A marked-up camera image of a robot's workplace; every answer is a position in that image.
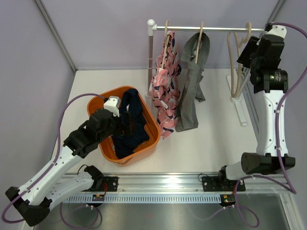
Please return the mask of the navy blue mesh shorts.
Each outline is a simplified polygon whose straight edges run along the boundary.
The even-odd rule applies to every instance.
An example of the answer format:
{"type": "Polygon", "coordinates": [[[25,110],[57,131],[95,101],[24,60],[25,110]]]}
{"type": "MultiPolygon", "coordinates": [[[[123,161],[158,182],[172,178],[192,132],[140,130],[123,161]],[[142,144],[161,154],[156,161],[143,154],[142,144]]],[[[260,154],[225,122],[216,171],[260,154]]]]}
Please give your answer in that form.
{"type": "Polygon", "coordinates": [[[136,89],[128,89],[123,93],[119,113],[122,133],[113,135],[112,140],[117,158],[122,159],[133,154],[139,145],[150,139],[144,128],[146,120],[136,89]]]}

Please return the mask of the beige hanger of grey shorts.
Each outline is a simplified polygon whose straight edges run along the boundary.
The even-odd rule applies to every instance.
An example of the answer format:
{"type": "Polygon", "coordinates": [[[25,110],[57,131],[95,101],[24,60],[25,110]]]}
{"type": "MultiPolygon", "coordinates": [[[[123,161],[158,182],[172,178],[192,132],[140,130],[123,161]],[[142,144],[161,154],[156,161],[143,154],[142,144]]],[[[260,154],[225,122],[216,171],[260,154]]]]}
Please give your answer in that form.
{"type": "Polygon", "coordinates": [[[194,61],[195,61],[196,64],[198,63],[199,49],[200,49],[200,46],[201,46],[201,40],[202,40],[202,35],[203,35],[203,26],[204,26],[204,21],[201,22],[201,28],[200,28],[197,46],[196,46],[196,50],[195,50],[194,61]]]}

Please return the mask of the grey fabric shorts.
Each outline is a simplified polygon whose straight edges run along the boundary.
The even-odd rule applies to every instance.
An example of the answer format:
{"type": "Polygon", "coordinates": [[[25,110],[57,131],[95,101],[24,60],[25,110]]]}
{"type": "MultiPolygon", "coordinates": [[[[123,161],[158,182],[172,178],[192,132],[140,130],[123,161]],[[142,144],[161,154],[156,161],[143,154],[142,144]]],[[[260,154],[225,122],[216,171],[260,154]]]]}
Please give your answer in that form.
{"type": "Polygon", "coordinates": [[[203,33],[199,49],[198,63],[194,61],[199,32],[195,33],[184,45],[181,62],[187,67],[185,84],[175,115],[179,117],[176,131],[182,132],[198,128],[195,101],[203,102],[205,97],[200,87],[202,73],[210,52],[210,39],[203,33]]]}

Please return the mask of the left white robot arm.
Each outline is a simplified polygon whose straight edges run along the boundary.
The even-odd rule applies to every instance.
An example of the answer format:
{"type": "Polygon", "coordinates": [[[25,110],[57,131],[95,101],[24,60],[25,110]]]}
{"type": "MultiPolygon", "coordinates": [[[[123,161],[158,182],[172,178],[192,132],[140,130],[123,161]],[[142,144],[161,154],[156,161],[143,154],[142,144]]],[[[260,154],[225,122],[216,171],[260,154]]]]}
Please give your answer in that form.
{"type": "Polygon", "coordinates": [[[42,222],[50,211],[70,196],[84,190],[106,189],[104,175],[95,166],[87,166],[74,178],[56,186],[56,182],[74,165],[111,135],[132,135],[132,117],[125,111],[115,116],[101,108],[72,131],[64,140],[63,148],[32,179],[20,187],[10,187],[5,195],[10,205],[30,227],[42,222]]]}

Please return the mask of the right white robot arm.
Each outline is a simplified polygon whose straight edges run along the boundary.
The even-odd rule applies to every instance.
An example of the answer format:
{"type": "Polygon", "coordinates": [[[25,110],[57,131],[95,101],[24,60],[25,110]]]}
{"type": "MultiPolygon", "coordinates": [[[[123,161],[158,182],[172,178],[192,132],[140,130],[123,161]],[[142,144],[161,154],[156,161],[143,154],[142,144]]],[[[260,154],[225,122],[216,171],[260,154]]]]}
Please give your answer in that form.
{"type": "Polygon", "coordinates": [[[258,145],[256,152],[244,152],[239,162],[220,169],[217,184],[222,190],[230,189],[237,180],[254,175],[263,178],[270,174],[285,174],[295,166],[295,158],[289,156],[285,142],[288,74],[278,67],[283,48],[284,39],[280,36],[252,36],[237,60],[250,70],[259,118],[258,145]]]}

